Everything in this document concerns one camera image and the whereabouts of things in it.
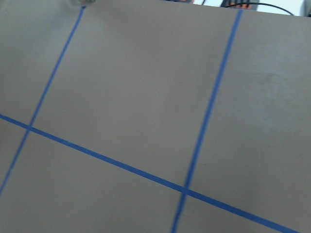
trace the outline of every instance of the blue tape strip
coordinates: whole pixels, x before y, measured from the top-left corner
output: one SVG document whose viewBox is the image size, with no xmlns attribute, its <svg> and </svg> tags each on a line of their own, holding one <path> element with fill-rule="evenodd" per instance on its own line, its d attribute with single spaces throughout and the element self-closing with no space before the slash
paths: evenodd
<svg viewBox="0 0 311 233">
<path fill-rule="evenodd" d="M 34 132 L 34 133 L 36 133 L 36 134 L 38 134 L 40 136 L 43 136 L 43 137 L 48 138 L 48 139 L 51 139 L 51 140 L 53 140 L 55 142 L 58 142 L 58 143 L 60 143 L 62 145 L 65 145 L 65 146 L 70 147 L 72 149 L 78 150 L 78 151 L 80 151 L 82 153 L 88 154 L 90 156 L 93 156 L 95 158 L 103 160 L 103 161 L 105 161 L 107 163 L 110 163 L 112 165 L 115 165 L 115 166 L 118 166 L 120 168 L 123 168 L 123 169 L 125 169 L 127 171 L 133 172 L 133 173 L 135 173 L 135 174 L 137 174 L 139 176 L 145 177 L 145 178 L 147 178 L 147 179 L 149 179 L 151 181 L 154 181 L 156 183 L 162 184 L 162 185 L 164 185 L 164 186 L 166 186 L 168 188 L 174 189 L 174 190 L 176 190 L 178 192 L 183 192 L 184 191 L 184 187 L 182 187 L 180 185 L 177 185 L 175 183 L 172 183 L 170 181 L 167 181 L 165 179 L 162 179 L 160 177 L 157 177 L 157 176 L 152 175 L 150 173 L 147 173 L 145 171 L 139 170 L 139 169 L 137 169 L 135 167 L 129 166 L 127 164 L 124 164 L 122 162 L 119 162 L 117 160 L 109 158 L 109 157 L 104 156 L 102 154 L 99 154 L 97 152 L 88 150 L 88 149 L 83 148 L 83 147 L 81 147 L 81 146 L 79 146 L 77 144 L 74 144 L 74 143 L 69 142 L 67 140 L 64 140 L 62 138 L 56 137 L 56 136 L 54 136 L 52 134 L 46 133 L 46 132 L 41 131 L 39 129 L 36 129 L 36 128 L 33 128 L 33 127 L 29 128 L 28 125 L 26 125 L 24 123 L 21 123 L 21 122 L 19 122 L 17 120 L 14 120 L 14 119 L 12 119 L 10 117 L 7 117 L 7 116 L 4 116 L 4 115 L 0 114 L 0 119 L 6 120 L 6 121 L 8 121 L 8 122 L 10 122 L 12 124 L 15 124 L 17 126 L 20 126 L 22 128 L 29 129 L 30 131 L 32 131 L 32 132 Z M 223 203 L 221 201 L 209 198 L 207 196 L 204 196 L 204 195 L 202 195 L 200 193 L 197 193 L 197 192 L 194 192 L 192 190 L 188 190 L 187 191 L 187 195 L 189 195 L 189 196 L 191 196 L 193 198 L 196 198 L 198 200 L 201 200 L 203 202 L 206 202 L 208 204 L 211 204 L 213 206 L 219 207 L 219 208 L 221 208 L 223 210 L 229 211 L 229 212 L 231 212 L 233 214 L 236 214 L 236 215 L 239 215 L 241 217 L 244 217 L 244 218 L 246 218 L 248 220 L 251 220 L 253 222 L 257 222 L 257 223 L 259 223 L 261 225 L 264 225 L 264 226 L 269 227 L 271 229 L 277 230 L 279 232 L 297 233 L 296 231 L 291 230 L 291 229 L 286 228 L 286 227 L 283 227 L 283 226 L 281 226 L 281 225 L 279 225 L 277 223 L 274 223 L 274 222 L 271 222 L 271 221 L 266 220 L 264 218 L 261 218 L 261 217 L 258 217 L 256 215 L 250 214 L 250 213 L 248 213 L 246 211 L 240 210 L 238 208 L 235 208 L 233 206 L 225 204 L 225 203 Z"/>
<path fill-rule="evenodd" d="M 180 217 L 181 217 L 181 214 L 183 212 L 183 209 L 184 209 L 184 206 L 185 206 L 185 202 L 186 202 L 186 199 L 187 199 L 187 190 L 189 190 L 189 187 L 190 187 L 190 184 L 191 184 L 191 181 L 192 181 L 192 177 L 193 177 L 193 173 L 194 173 L 194 170 L 195 170 L 195 166 L 196 166 L 199 154 L 200 154 L 200 150 L 201 150 L 201 147 L 202 147 L 204 136 L 205 136 L 206 131 L 207 131 L 207 127 L 208 127 L 208 123 L 209 123 L 209 120 L 210 120 L 210 116 L 211 116 L 211 113 L 212 113 L 212 110 L 213 110 L 213 106 L 214 106 L 214 103 L 215 103 L 215 100 L 216 100 L 216 97 L 217 97 L 217 93 L 218 93 L 218 90 L 219 90 L 219 86 L 220 86 L 221 80 L 223 78 L 223 74 L 224 74 L 224 71 L 225 71 L 225 66 L 226 66 L 228 58 L 229 58 L 231 47 L 232 47 L 232 44 L 233 44 L 236 32 L 238 30 L 238 26 L 239 26 L 239 23 L 240 23 L 240 20 L 241 20 L 241 17 L 242 17 L 242 13 L 243 13 L 243 10 L 241 10 L 241 9 L 237 12 L 237 16 L 236 16 L 236 19 L 234 21 L 234 24 L 233 24 L 233 27 L 232 27 L 232 30 L 231 30 L 231 33 L 230 33 L 228 44 L 227 44 L 226 49 L 225 49 L 225 53 L 224 53 L 224 56 L 223 56 L 223 59 L 222 59 L 222 62 L 221 62 L 220 68 L 219 68 L 219 72 L 218 72 L 218 75 L 217 75 L 217 78 L 216 78 L 216 81 L 215 81 L 215 84 L 214 84 L 214 88 L 213 88 L 212 94 L 211 94 L 210 99 L 209 99 L 209 103 L 208 103 L 207 110 L 206 110 L 206 113 L 205 113 L 205 116 L 204 116 L 204 120 L 203 120 L 203 123 L 202 123 L 202 126 L 201 126 L 201 130 L 200 130 L 200 133 L 199 133 L 199 136 L 198 136 L 198 139 L 197 139 L 197 143 L 195 145 L 195 149 L 194 149 L 194 152 L 193 152 L 192 160 L 191 160 L 190 167 L 188 169 L 187 177 L 186 177 L 186 180 L 185 180 L 185 185 L 184 185 L 185 189 L 184 189 L 184 192 L 181 194 L 181 197 L 180 197 L 180 200 L 179 200 L 179 204 L 178 204 L 178 207 L 177 207 L 177 210 L 176 210 L 176 214 L 175 214 L 175 218 L 174 218 L 174 221 L 173 221 L 171 233 L 175 233 L 177 231 L 178 223 L 179 223 L 179 220 L 180 220 Z"/>
<path fill-rule="evenodd" d="M 40 98 L 40 100 L 39 100 L 39 103 L 38 103 L 38 105 L 37 105 L 37 107 L 36 107 L 36 109 L 35 109 L 35 111 L 34 111 L 33 117 L 32 117 L 31 120 L 30 120 L 29 126 L 26 128 L 26 132 L 25 132 L 25 134 L 24 134 L 24 136 L 23 136 L 23 139 L 22 139 L 22 141 L 21 141 L 21 143 L 20 143 L 20 145 L 19 145 L 19 147 L 18 147 L 18 149 L 17 149 L 17 151 L 16 151 L 16 153 L 15 153 L 15 155 L 14 155 L 14 158 L 13 158 L 13 160 L 12 160 L 12 162 L 11 162 L 11 165 L 10 165 L 10 167 L 9 167 L 9 169 L 8 169 L 6 175 L 5 175 L 5 178 L 4 178 L 4 180 L 3 180 L 2 184 L 1 184 L 1 188 L 0 188 L 0 197 L 1 197 L 1 195 L 2 195 L 2 193 L 3 193 L 3 190 L 4 190 L 4 188 L 5 188 L 5 186 L 6 186 L 7 182 L 8 182 L 8 180 L 9 180 L 9 178 L 10 178 L 10 175 L 11 175 L 11 172 L 12 172 L 14 166 L 15 166 L 15 163 L 16 163 L 16 161 L 17 161 L 18 158 L 19 158 L 20 152 L 21 152 L 21 150 L 22 150 L 23 147 L 24 147 L 24 144 L 25 144 L 25 142 L 26 142 L 26 140 L 27 140 L 27 137 L 28 137 L 28 135 L 29 135 L 29 132 L 30 132 L 30 128 L 33 126 L 33 124 L 34 124 L 34 122 L 35 122 L 35 119 L 36 119 L 36 117 L 38 116 L 38 113 L 39 113 L 39 110 L 40 110 L 40 108 L 41 108 L 41 106 L 42 106 L 42 103 L 43 103 L 43 101 L 44 101 L 44 98 L 45 98 L 45 96 L 46 96 L 46 94 L 47 94 L 47 92 L 48 92 L 48 90 L 49 90 L 49 88 L 50 88 L 50 85 L 51 85 L 51 83 L 52 83 L 52 81 L 53 81 L 53 79 L 54 79 L 54 77 L 55 77 L 55 75 L 56 75 L 56 72 L 57 72 L 57 70 L 58 70 L 58 68 L 59 68 L 59 65 L 60 65 L 60 63 L 61 63 L 61 61 L 62 61 L 64 55 L 65 55 L 65 52 L 66 52 L 66 50 L 67 50 L 67 48 L 68 48 L 68 45 L 69 45 L 69 43 L 71 42 L 71 39 L 72 39 L 72 37 L 73 37 L 73 35 L 74 35 L 74 33 L 75 33 L 75 31 L 76 31 L 76 29 L 77 29 L 77 27 L 78 27 L 80 21 L 81 21 L 81 18 L 82 18 L 82 16 L 83 16 L 83 12 L 84 12 L 85 8 L 86 8 L 86 6 L 82 6 L 82 7 L 81 7 L 79 16 L 78 16 L 78 18 L 77 18 L 77 20 L 76 20 L 76 23 L 74 24 L 74 26 L 73 26 L 73 28 L 72 28 L 72 31 L 71 31 L 71 33 L 70 33 L 70 35 L 69 35 L 69 37 L 68 37 L 68 39 L 67 39 L 67 41 L 66 41 L 64 47 L 63 47 L 63 50 L 62 50 L 62 52 L 61 52 L 61 54 L 60 54 L 60 56 L 59 56 L 59 58 L 58 58 L 58 60 L 57 60 L 57 62 L 56 62 L 56 65 L 55 65 L 55 67 L 54 67 L 54 69 L 53 69 L 53 71 L 52 71 L 52 73 L 51 73 L 51 75 L 50 75 L 50 78 L 49 78 L 49 80 L 48 80 L 48 82 L 47 82 L 47 84 L 46 84 L 46 86 L 45 86 L 45 88 L 44 88 L 44 91 L 43 91 L 43 93 L 42 93 L 42 95 L 41 95 L 41 98 Z"/>
</svg>

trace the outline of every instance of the black cable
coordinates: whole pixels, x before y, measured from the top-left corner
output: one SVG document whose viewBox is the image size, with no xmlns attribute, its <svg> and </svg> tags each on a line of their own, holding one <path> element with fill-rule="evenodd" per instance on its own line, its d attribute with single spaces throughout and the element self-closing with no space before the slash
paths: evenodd
<svg viewBox="0 0 311 233">
<path fill-rule="evenodd" d="M 234 5 L 230 5 L 230 6 L 225 6 L 225 8 L 229 8 L 229 7 L 233 7 L 233 6 L 241 6 L 241 5 L 246 5 L 246 4 L 249 4 L 249 5 L 264 5 L 264 6 L 272 6 L 272 7 L 275 7 L 277 9 L 280 9 L 280 10 L 283 10 L 285 12 L 287 12 L 288 14 L 292 15 L 293 16 L 293 13 L 289 12 L 288 10 L 285 10 L 279 6 L 274 6 L 274 5 L 271 5 L 271 4 L 267 4 L 267 3 L 247 3 L 247 2 L 241 2 L 241 3 L 238 3 L 238 4 L 234 4 Z"/>
</svg>

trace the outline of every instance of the cable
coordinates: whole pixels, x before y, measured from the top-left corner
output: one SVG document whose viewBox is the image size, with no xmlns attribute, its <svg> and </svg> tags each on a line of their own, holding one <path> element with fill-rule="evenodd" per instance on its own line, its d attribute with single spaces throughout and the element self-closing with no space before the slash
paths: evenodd
<svg viewBox="0 0 311 233">
<path fill-rule="evenodd" d="M 230 5 L 230 6 L 225 6 L 225 8 L 229 8 L 229 7 L 233 7 L 233 6 L 241 6 L 241 5 L 264 5 L 264 6 L 272 6 L 272 7 L 275 7 L 277 9 L 280 9 L 280 10 L 283 10 L 285 12 L 287 12 L 288 14 L 292 15 L 293 16 L 293 13 L 289 12 L 288 10 L 285 10 L 279 6 L 274 6 L 274 5 L 271 5 L 271 4 L 267 4 L 267 3 L 251 3 L 251 2 L 241 2 L 241 3 L 237 3 L 237 4 L 233 4 L 233 5 Z"/>
</svg>

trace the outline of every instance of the blue grid line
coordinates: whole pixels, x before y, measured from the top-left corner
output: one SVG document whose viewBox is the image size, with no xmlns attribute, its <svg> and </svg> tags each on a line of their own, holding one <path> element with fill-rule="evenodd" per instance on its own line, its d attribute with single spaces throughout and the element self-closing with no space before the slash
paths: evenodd
<svg viewBox="0 0 311 233">
<path fill-rule="evenodd" d="M 25 144 L 25 142 L 27 140 L 27 137 L 29 135 L 29 132 L 30 132 L 30 128 L 33 126 L 33 124 L 35 122 L 35 119 L 38 116 L 38 113 L 39 113 L 39 110 L 40 110 L 40 108 L 42 106 L 44 98 L 46 97 L 47 92 L 48 92 L 48 90 L 50 88 L 50 85 L 51 85 L 51 83 L 52 83 L 52 81 L 53 81 L 53 79 L 54 79 L 54 77 L 55 77 L 55 75 L 56 75 L 56 73 L 58 71 L 58 68 L 59 68 L 59 66 L 60 66 L 60 64 L 61 64 L 61 62 L 63 60 L 63 57 L 64 57 L 64 55 L 66 53 L 66 50 L 67 50 L 67 48 L 69 46 L 69 43 L 71 42 L 72 37 L 73 37 L 73 35 L 74 35 L 74 33 L 75 33 L 75 31 L 76 31 L 76 29 L 77 29 L 77 27 L 78 27 L 78 25 L 79 25 L 79 23 L 81 21 L 81 18 L 83 16 L 83 12 L 84 12 L 85 8 L 86 8 L 86 6 L 82 6 L 81 7 L 79 16 L 78 16 L 78 18 L 77 18 L 77 20 L 76 20 L 76 22 L 75 22 L 75 24 L 74 24 L 74 26 L 73 26 L 73 28 L 71 30 L 71 33 L 69 34 L 69 37 L 68 37 L 68 39 L 67 39 L 67 41 L 66 41 L 66 43 L 65 43 L 65 45 L 64 45 L 64 47 L 62 49 L 61 54 L 59 55 L 59 57 L 57 59 L 55 67 L 54 67 L 54 69 L 53 69 L 53 71 L 52 71 L 52 73 L 51 73 L 51 75 L 49 77 L 49 80 L 48 80 L 48 82 L 47 82 L 47 84 L 46 84 L 46 86 L 45 86 L 45 88 L 43 90 L 43 93 L 42 93 L 42 95 L 40 97 L 39 103 L 38 103 L 38 105 L 37 105 L 37 107 L 36 107 L 36 109 L 34 111 L 34 114 L 33 114 L 32 118 L 30 120 L 29 125 L 26 128 L 26 132 L 25 132 L 25 134 L 24 134 L 24 136 L 22 138 L 22 141 L 21 141 L 21 143 L 20 143 L 20 145 L 19 145 L 19 147 L 18 147 L 18 149 L 17 149 L 17 151 L 16 151 L 16 153 L 14 155 L 14 158 L 13 158 L 13 160 L 11 162 L 11 165 L 10 165 L 10 167 L 9 167 L 9 169 L 8 169 L 6 175 L 5 175 L 5 178 L 4 178 L 4 180 L 3 180 L 2 184 L 1 184 L 1 187 L 0 187 L 0 197 L 1 197 L 1 195 L 2 195 L 2 193 L 4 191 L 4 188 L 5 188 L 7 182 L 9 180 L 9 178 L 10 178 L 11 172 L 12 172 L 12 170 L 13 170 L 13 168 L 14 168 L 14 166 L 15 166 L 18 158 L 19 158 L 20 152 L 21 152 L 21 150 L 24 147 L 24 144 Z"/>
<path fill-rule="evenodd" d="M 17 121 L 15 119 L 12 119 L 10 117 L 7 117 L 7 116 L 4 116 L 4 115 L 0 114 L 0 119 L 8 121 L 8 122 L 10 122 L 10 123 L 12 123 L 14 125 L 17 125 L 17 126 L 20 126 L 20 127 L 24 128 L 24 129 L 29 129 L 29 131 L 34 132 L 37 135 L 43 136 L 43 137 L 48 138 L 48 139 L 50 139 L 52 141 L 58 142 L 58 143 L 60 143 L 60 144 L 62 144 L 64 146 L 70 147 L 70 148 L 72 148 L 74 150 L 78 150 L 78 151 L 80 151 L 82 153 L 85 153 L 85 154 L 90 155 L 92 157 L 98 158 L 98 159 L 100 159 L 102 161 L 105 161 L 107 163 L 110 163 L 110 164 L 115 165 L 117 167 L 120 167 L 122 169 L 125 169 L 127 171 L 132 172 L 132 173 L 135 173 L 135 174 L 137 174 L 139 176 L 145 177 L 145 178 L 147 178 L 147 179 L 149 179 L 151 181 L 154 181 L 156 183 L 162 184 L 162 185 L 164 185 L 164 186 L 166 186 L 168 188 L 171 188 L 173 190 L 176 190 L 178 192 L 183 192 L 184 191 L 184 187 L 182 187 L 180 185 L 177 185 L 177 184 L 175 184 L 173 182 L 170 182 L 170 181 L 165 180 L 163 178 L 157 177 L 155 175 L 152 175 L 152 174 L 150 174 L 148 172 L 142 171 L 142 170 L 137 169 L 135 167 L 132 167 L 130 165 L 124 164 L 124 163 L 122 163 L 120 161 L 114 160 L 112 158 L 109 158 L 107 156 L 104 156 L 102 154 L 94 152 L 92 150 L 86 149 L 86 148 L 81 147 L 81 146 L 79 146 L 77 144 L 69 142 L 69 141 L 67 141 L 65 139 L 59 138 L 59 137 L 54 136 L 54 135 L 52 135 L 50 133 L 44 132 L 42 130 L 39 130 L 37 128 L 29 127 L 28 125 L 26 125 L 26 124 L 24 124 L 24 123 L 22 123 L 20 121 Z M 297 231 L 294 231 L 294 230 L 289 229 L 287 227 L 281 226 L 281 225 L 279 225 L 277 223 L 274 223 L 274 222 L 269 221 L 267 219 L 261 218 L 259 216 L 251 214 L 251 213 L 246 212 L 244 210 L 240 210 L 240 209 L 238 209 L 236 207 L 233 207 L 231 205 L 225 204 L 225 203 L 223 203 L 221 201 L 218 201 L 216 199 L 207 197 L 207 196 L 205 196 L 203 194 L 200 194 L 200 193 L 197 193 L 195 191 L 187 190 L 187 195 L 191 196 L 191 197 L 193 197 L 195 199 L 201 200 L 203 202 L 206 202 L 206 203 L 208 203 L 210 205 L 213 205 L 215 207 L 218 207 L 218 208 L 221 208 L 221 209 L 226 210 L 228 212 L 231 212 L 231 213 L 233 213 L 235 215 L 244 217 L 244 218 L 246 218 L 246 219 L 248 219 L 250 221 L 253 221 L 253 222 L 259 223 L 259 224 L 261 224 L 263 226 L 266 226 L 268 228 L 274 229 L 276 231 L 279 231 L 279 232 L 282 232 L 282 233 L 299 233 Z"/>
<path fill-rule="evenodd" d="M 242 17 L 242 13 L 243 13 L 243 10 L 241 10 L 241 9 L 237 12 L 235 21 L 234 21 L 233 26 L 232 26 L 232 30 L 231 30 L 231 33 L 229 36 L 228 44 L 226 46 L 225 53 L 224 53 L 222 62 L 220 64 L 219 72 L 218 72 L 218 75 L 217 75 L 216 80 L 215 80 L 214 88 L 213 88 L 212 94 L 210 96 L 208 106 L 206 109 L 206 113 L 205 113 L 205 116 L 204 116 L 204 119 L 202 122 L 202 126 L 200 129 L 199 135 L 198 135 L 198 139 L 197 139 L 194 151 L 193 151 L 191 163 L 190 163 L 188 173 L 186 176 L 186 180 L 185 180 L 185 184 L 184 184 L 185 189 L 181 193 L 181 196 L 180 196 L 178 207 L 176 209 L 175 218 L 174 218 L 174 221 L 172 224 L 171 233 L 176 233 L 177 228 L 178 228 L 178 223 L 179 223 L 179 220 L 180 220 L 180 217 L 181 217 L 181 214 L 183 212 L 183 209 L 184 209 L 184 206 L 186 203 L 186 199 L 187 199 L 187 191 L 189 190 L 189 187 L 190 187 L 190 184 L 192 181 L 192 177 L 193 177 L 194 170 L 195 170 L 195 167 L 197 164 L 197 160 L 198 160 L 201 148 L 202 148 L 203 140 L 204 140 L 205 134 L 207 132 L 210 116 L 211 116 L 212 111 L 213 111 L 213 106 L 214 106 L 214 103 L 216 101 L 217 93 L 218 93 L 218 90 L 219 90 L 219 87 L 220 87 L 220 84 L 221 84 L 221 81 L 223 78 L 223 74 L 224 74 L 225 67 L 226 67 L 226 64 L 227 64 L 227 61 L 228 61 L 228 58 L 230 55 L 232 44 L 233 44 L 236 32 L 237 32 L 238 27 L 239 27 L 239 23 L 240 23 L 240 20 Z"/>
</svg>

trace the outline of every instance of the wire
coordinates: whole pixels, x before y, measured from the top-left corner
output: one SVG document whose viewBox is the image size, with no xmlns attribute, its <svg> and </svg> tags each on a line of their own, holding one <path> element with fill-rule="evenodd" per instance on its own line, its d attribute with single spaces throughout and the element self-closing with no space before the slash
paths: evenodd
<svg viewBox="0 0 311 233">
<path fill-rule="evenodd" d="M 280 10 L 283 10 L 285 12 L 287 12 L 288 14 L 292 15 L 293 16 L 293 13 L 289 12 L 288 10 L 285 10 L 279 6 L 274 6 L 274 5 L 271 5 L 271 4 L 267 4 L 267 3 L 251 3 L 251 2 L 241 2 L 241 3 L 237 3 L 237 4 L 233 4 L 233 5 L 230 5 L 230 6 L 225 6 L 225 8 L 229 8 L 229 7 L 233 7 L 233 6 L 241 6 L 241 5 L 264 5 L 264 6 L 272 6 L 272 7 L 275 7 L 277 9 L 280 9 Z"/>
</svg>

